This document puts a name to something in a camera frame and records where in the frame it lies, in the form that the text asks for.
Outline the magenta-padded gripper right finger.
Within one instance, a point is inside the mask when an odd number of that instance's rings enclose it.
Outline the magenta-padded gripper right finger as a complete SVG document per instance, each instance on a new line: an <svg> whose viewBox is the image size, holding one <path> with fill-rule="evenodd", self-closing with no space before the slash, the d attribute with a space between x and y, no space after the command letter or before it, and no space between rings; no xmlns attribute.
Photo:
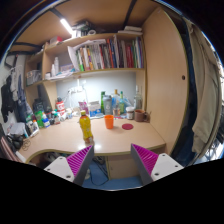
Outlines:
<svg viewBox="0 0 224 224"><path fill-rule="evenodd" d="M131 145L131 155L143 185L148 185L182 169L182 166L166 153L156 154L136 144Z"/></svg>

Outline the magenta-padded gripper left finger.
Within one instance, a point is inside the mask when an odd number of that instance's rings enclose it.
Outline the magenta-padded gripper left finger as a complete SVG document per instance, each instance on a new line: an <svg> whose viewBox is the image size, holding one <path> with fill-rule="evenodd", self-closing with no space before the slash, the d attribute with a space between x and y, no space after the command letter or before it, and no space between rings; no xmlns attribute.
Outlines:
<svg viewBox="0 0 224 224"><path fill-rule="evenodd" d="M81 186L93 157L94 146L90 145L68 157L59 156L45 171Z"/></svg>

